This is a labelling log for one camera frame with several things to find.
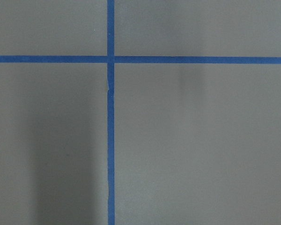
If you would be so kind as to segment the blue tape strip lengthwise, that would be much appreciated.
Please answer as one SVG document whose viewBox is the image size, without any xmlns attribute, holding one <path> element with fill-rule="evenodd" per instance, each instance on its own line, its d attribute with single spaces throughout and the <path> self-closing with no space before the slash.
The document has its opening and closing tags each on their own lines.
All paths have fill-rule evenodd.
<svg viewBox="0 0 281 225">
<path fill-rule="evenodd" d="M 108 166 L 108 225 L 115 225 L 115 141 L 114 141 L 114 6 L 107 1 L 107 166 Z"/>
</svg>

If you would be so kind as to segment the blue tape strip crosswise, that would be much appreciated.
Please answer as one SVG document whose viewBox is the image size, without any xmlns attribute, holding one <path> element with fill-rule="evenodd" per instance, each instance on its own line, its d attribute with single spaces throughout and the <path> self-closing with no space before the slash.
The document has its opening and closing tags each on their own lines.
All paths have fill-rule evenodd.
<svg viewBox="0 0 281 225">
<path fill-rule="evenodd" d="M 281 57 L 220 56 L 17 56 L 1 55 L 0 63 L 160 63 L 160 64 L 279 64 Z"/>
</svg>

